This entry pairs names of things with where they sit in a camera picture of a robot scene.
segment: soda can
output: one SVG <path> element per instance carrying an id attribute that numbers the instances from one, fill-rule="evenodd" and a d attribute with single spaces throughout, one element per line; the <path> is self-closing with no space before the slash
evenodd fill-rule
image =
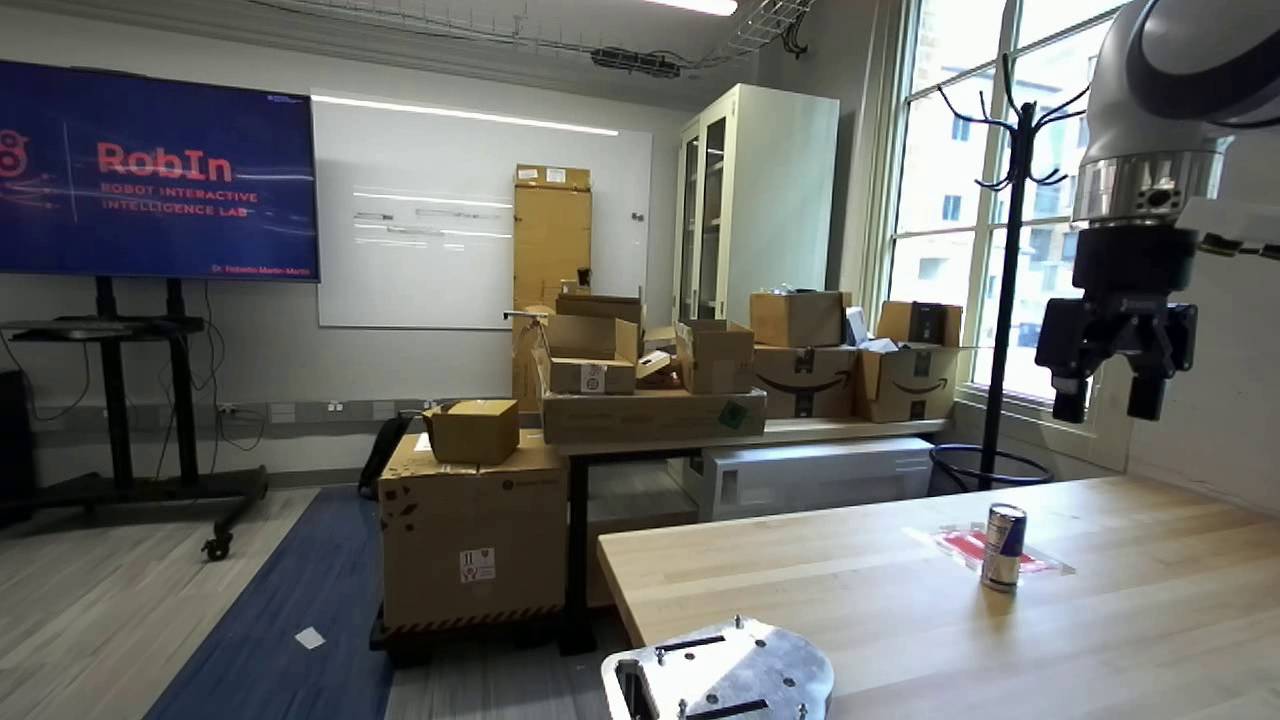
<path id="1" fill-rule="evenodd" d="M 1013 592 L 1020 579 L 1020 558 L 1028 542 L 1028 514 L 1017 504 L 989 509 L 984 585 Z"/>

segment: floor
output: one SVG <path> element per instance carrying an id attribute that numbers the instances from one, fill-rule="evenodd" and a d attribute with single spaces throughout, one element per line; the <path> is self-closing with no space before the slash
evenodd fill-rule
<path id="1" fill-rule="evenodd" d="M 99 523 L 46 514 L 38 529 L 0 534 L 0 718 L 145 718 L 314 496 L 273 487 L 220 563 L 206 562 L 209 509 Z M 614 611 L 596 611 L 596 643 L 560 655 L 548 635 L 450 642 L 426 663 L 397 668 L 387 720 L 599 720 L 596 673 L 625 647 Z"/>

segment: table leg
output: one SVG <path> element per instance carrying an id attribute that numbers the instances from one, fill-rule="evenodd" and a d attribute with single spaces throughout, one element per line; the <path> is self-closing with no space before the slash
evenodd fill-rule
<path id="1" fill-rule="evenodd" d="M 590 479 L 594 465 L 586 456 L 568 462 L 568 545 L 564 545 L 564 615 L 560 615 L 560 655 L 594 654 L 590 615 Z"/>

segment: tv screen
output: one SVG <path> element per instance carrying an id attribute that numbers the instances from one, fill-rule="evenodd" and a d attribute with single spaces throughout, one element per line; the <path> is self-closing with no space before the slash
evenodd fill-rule
<path id="1" fill-rule="evenodd" d="M 0 272 L 317 281 L 314 102 L 0 65 Z"/>

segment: whiteboard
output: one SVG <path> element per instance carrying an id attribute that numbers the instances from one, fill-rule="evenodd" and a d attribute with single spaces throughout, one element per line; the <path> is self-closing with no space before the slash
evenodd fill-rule
<path id="1" fill-rule="evenodd" d="M 317 102 L 319 324 L 511 327 L 516 163 L 594 172 L 594 290 L 638 296 L 652 136 Z"/>

